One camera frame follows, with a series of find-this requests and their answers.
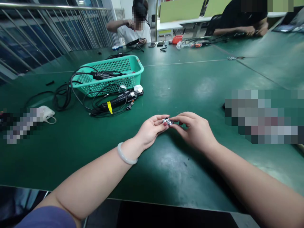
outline teal plastic basket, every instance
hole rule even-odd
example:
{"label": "teal plastic basket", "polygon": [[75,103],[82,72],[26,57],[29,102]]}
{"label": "teal plastic basket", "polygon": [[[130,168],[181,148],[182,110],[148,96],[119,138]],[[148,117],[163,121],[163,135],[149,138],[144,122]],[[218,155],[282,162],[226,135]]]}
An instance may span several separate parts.
{"label": "teal plastic basket", "polygon": [[84,73],[73,77],[73,88],[79,89],[88,97],[102,96],[107,93],[118,92],[117,86],[109,86],[105,92],[100,92],[108,85],[124,85],[127,89],[132,89],[134,86],[140,84],[140,76],[143,72],[143,66],[135,55],[128,55],[120,58],[103,60],[93,63],[87,63],[83,66],[93,67],[99,72],[102,71],[119,71],[126,73],[126,75],[117,76],[110,79],[95,80],[92,75],[86,74],[94,71],[92,68],[81,68],[77,72]]}

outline white charger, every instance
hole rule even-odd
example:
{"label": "white charger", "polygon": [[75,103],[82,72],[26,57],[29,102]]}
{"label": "white charger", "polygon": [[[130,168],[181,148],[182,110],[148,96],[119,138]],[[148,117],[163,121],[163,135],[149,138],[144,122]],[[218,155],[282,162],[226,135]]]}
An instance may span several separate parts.
{"label": "white charger", "polygon": [[[43,116],[42,120],[44,122],[47,122],[48,124],[54,124],[54,123],[57,122],[56,118],[54,117],[55,112],[52,109],[50,109],[49,107],[43,105],[43,106],[41,106],[41,107],[38,108],[38,111],[41,112],[41,117]],[[48,121],[49,118],[53,118],[55,120],[55,122],[50,123]]]}

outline white cable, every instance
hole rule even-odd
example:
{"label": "white cable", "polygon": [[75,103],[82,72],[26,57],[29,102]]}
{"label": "white cable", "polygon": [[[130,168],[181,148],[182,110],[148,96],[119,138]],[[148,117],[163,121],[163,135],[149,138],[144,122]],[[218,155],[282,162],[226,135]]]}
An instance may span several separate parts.
{"label": "white cable", "polygon": [[53,123],[50,123],[48,120],[45,120],[45,122],[47,122],[48,124],[55,124],[56,122],[57,122],[57,120],[56,120],[56,118],[55,117],[53,117],[53,116],[51,116],[54,120],[55,120],[55,122],[53,122]]}
{"label": "white cable", "polygon": [[136,164],[137,161],[138,161],[138,159],[136,159],[136,160],[129,160],[129,159],[127,159],[127,158],[123,155],[123,153],[122,153],[122,151],[121,151],[121,145],[122,145],[122,144],[123,144],[123,143],[121,142],[121,143],[119,143],[118,146],[117,146],[117,151],[118,151],[118,154],[119,154],[120,158],[121,158],[125,163],[127,163],[127,164],[129,164],[129,165],[134,165],[134,164]]}

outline yellow label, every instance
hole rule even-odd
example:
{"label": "yellow label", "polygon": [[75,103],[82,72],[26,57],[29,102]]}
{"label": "yellow label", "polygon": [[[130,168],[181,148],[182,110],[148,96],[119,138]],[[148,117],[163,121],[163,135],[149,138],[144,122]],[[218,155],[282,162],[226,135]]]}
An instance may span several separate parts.
{"label": "yellow label", "polygon": [[113,114],[113,112],[112,112],[112,106],[111,106],[111,102],[110,102],[110,101],[108,101],[108,102],[107,102],[107,104],[108,104],[108,108],[109,108],[110,113],[111,113],[111,114]]}
{"label": "yellow label", "polygon": [[171,33],[171,30],[163,30],[159,31],[158,34]]}

